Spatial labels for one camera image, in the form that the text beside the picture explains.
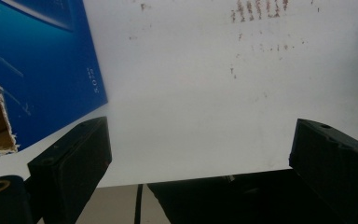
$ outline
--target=white surface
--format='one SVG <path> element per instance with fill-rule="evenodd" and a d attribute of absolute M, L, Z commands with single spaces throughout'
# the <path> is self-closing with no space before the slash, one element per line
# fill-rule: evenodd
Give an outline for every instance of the white surface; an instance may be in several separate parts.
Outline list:
<path fill-rule="evenodd" d="M 358 0 L 249 3 L 241 22 L 237 0 L 85 1 L 110 101 L 88 115 L 109 119 L 100 187 L 287 168 L 297 118 L 358 139 Z"/>

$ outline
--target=blue packaging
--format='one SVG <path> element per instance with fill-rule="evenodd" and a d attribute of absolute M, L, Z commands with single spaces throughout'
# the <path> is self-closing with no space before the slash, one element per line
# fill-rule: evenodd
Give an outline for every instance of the blue packaging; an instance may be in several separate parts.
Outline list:
<path fill-rule="evenodd" d="M 0 154 L 106 103 L 82 0 L 0 0 L 0 108 L 11 138 Z"/>

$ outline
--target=black object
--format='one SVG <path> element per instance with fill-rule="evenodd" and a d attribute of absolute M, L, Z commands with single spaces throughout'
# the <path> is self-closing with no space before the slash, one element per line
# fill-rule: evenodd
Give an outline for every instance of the black object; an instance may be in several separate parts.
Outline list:
<path fill-rule="evenodd" d="M 172 224 L 358 223 L 358 141 L 299 119 L 290 165 L 148 187 Z"/>
<path fill-rule="evenodd" d="M 0 220 L 9 220 L 0 223 L 36 223 L 41 217 L 47 224 L 75 223 L 111 161 L 106 118 L 78 124 L 28 163 L 31 177 L 25 185 L 19 176 L 0 177 L 17 189 L 0 190 L 0 217 L 5 218 Z M 5 206 L 13 213 L 2 210 Z"/>

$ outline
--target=cardboard box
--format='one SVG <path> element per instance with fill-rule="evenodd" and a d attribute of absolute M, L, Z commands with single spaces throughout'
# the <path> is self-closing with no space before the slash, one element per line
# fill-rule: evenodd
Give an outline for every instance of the cardboard box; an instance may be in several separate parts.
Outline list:
<path fill-rule="evenodd" d="M 0 154 L 106 102 L 81 0 L 0 0 Z"/>

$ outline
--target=white table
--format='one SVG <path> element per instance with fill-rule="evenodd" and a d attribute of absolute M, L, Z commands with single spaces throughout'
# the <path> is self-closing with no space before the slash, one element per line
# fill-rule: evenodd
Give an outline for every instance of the white table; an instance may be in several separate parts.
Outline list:
<path fill-rule="evenodd" d="M 288 168 L 297 118 L 358 140 L 358 0 L 284 2 L 85 1 L 110 101 L 81 119 L 108 116 L 100 187 Z M 76 123 L 0 175 L 27 177 Z"/>

